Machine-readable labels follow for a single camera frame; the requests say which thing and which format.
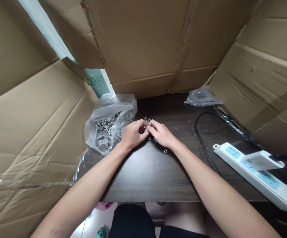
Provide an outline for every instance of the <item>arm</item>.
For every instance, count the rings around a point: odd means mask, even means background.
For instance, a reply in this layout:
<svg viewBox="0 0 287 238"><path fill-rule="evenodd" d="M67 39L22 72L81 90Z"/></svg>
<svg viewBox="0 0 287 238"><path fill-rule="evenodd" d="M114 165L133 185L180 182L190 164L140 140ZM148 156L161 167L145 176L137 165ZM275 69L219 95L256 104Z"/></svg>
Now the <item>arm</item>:
<svg viewBox="0 0 287 238"><path fill-rule="evenodd" d="M249 202L176 139L165 125L154 120L149 124L147 130L159 144L175 153L207 211L228 237L280 237Z"/></svg>
<svg viewBox="0 0 287 238"><path fill-rule="evenodd" d="M103 195L108 183L126 155L149 135L139 133L147 123L141 119L124 128L123 138L115 148L88 171L52 208L31 236L70 237Z"/></svg>

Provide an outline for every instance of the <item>power strip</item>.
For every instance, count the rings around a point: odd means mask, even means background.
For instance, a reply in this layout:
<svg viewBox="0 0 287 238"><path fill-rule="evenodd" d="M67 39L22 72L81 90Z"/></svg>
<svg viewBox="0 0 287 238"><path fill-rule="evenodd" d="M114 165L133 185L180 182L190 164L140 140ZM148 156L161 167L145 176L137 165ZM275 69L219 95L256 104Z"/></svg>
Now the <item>power strip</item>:
<svg viewBox="0 0 287 238"><path fill-rule="evenodd" d="M256 171L246 159L246 155L230 143L214 145L214 152L218 154L233 169L257 188L279 209L287 211L287 185L266 170Z"/></svg>

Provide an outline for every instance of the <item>black cable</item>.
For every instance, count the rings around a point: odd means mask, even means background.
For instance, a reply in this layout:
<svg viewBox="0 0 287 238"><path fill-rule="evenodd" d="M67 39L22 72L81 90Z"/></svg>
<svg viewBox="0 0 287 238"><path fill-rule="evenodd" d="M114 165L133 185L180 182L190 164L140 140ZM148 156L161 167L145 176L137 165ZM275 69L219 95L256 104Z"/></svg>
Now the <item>black cable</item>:
<svg viewBox="0 0 287 238"><path fill-rule="evenodd" d="M274 161L283 161L287 159L287 155L270 155L269 158Z"/></svg>
<svg viewBox="0 0 287 238"><path fill-rule="evenodd" d="M217 173L218 173L220 176L222 176L221 173L220 173L220 171L219 171L219 169L217 168L216 164L214 163L214 161L213 161L212 158L210 157L210 155L209 155L209 153L208 153L208 151L207 151L207 149L206 149L206 147L205 147L205 145L204 145L204 143L203 143L203 140L202 140L202 138L201 138L201 136L200 136L200 134L199 134L199 132L198 132L198 130L197 130L197 122L198 122L198 120L200 119L200 117L201 117L202 115L204 115L204 114L212 114L212 115L217 116L217 117L219 117L219 118L221 118L221 117L218 116L218 115L216 115L215 113L212 113L212 112L204 112L204 113L202 113L201 115L199 115L199 117L196 119L195 124L194 124L194 128L195 128L195 133L197 134L197 136L198 136L198 138L199 138L199 140L200 140L200 142L201 142L203 148L205 149L205 152L206 152L207 156L210 158L212 164L214 165L215 169L217 170Z"/></svg>

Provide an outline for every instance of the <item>clear plastic bag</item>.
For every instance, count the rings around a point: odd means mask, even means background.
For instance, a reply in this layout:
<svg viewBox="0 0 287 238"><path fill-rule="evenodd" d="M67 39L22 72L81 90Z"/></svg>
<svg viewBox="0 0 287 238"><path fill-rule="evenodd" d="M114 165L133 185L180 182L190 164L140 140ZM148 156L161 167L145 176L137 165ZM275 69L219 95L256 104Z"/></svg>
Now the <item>clear plastic bag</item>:
<svg viewBox="0 0 287 238"><path fill-rule="evenodd" d="M93 108L93 113L86 121L85 142L101 155L108 155L115 145L121 141L126 125L133 122L137 113L137 100L133 94L104 94ZM111 127L98 130L100 123L110 119Z"/></svg>
<svg viewBox="0 0 287 238"><path fill-rule="evenodd" d="M206 85L202 88L195 89L189 92L189 96L187 97L184 103L197 106L197 107L204 107L204 106L212 106L215 104L223 104L221 100L215 97L212 94L209 85Z"/></svg>

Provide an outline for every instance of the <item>forearm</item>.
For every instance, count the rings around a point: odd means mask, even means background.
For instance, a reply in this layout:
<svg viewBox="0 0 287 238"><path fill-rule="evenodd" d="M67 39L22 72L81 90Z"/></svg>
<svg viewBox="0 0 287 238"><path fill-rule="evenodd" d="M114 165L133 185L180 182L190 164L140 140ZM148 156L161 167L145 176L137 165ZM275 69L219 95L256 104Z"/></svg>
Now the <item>forearm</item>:
<svg viewBox="0 0 287 238"><path fill-rule="evenodd" d="M61 198L32 237L70 237L94 209L129 151L117 144Z"/></svg>
<svg viewBox="0 0 287 238"><path fill-rule="evenodd" d="M228 237L280 237L224 179L184 144L171 148L190 176L203 204Z"/></svg>

